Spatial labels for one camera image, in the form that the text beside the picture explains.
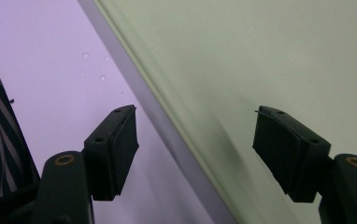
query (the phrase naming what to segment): green surface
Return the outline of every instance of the green surface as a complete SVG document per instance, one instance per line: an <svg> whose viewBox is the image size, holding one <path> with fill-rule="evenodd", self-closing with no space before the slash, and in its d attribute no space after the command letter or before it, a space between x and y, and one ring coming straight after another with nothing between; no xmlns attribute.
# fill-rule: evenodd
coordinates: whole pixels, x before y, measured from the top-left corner
<svg viewBox="0 0 357 224"><path fill-rule="evenodd" d="M254 110L357 154L357 2L94 1L238 222L320 222L251 148Z"/></svg>

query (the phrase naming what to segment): black plastic part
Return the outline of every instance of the black plastic part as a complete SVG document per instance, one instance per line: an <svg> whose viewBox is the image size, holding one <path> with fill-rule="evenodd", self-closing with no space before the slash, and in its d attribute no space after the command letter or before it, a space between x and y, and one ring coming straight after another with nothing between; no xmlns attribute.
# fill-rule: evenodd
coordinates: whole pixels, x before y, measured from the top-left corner
<svg viewBox="0 0 357 224"><path fill-rule="evenodd" d="M335 157L334 187L345 211L347 223L357 223L357 156L340 154Z"/></svg>
<svg viewBox="0 0 357 224"><path fill-rule="evenodd" d="M283 111L257 112L253 148L294 202L312 203L330 144Z"/></svg>
<svg viewBox="0 0 357 224"><path fill-rule="evenodd" d="M0 199L0 223L28 223L34 209L38 183Z"/></svg>
<svg viewBox="0 0 357 224"><path fill-rule="evenodd" d="M120 195L138 149L136 108L127 105L112 111L86 139L86 160L93 199L112 201Z"/></svg>
<svg viewBox="0 0 357 224"><path fill-rule="evenodd" d="M31 223L93 223L92 200L80 152L67 151L47 160Z"/></svg>
<svg viewBox="0 0 357 224"><path fill-rule="evenodd" d="M345 224L348 223L344 216L344 208L336 192L333 170L336 162L328 158L320 176L318 192L322 196L319 205L319 214L322 224Z"/></svg>

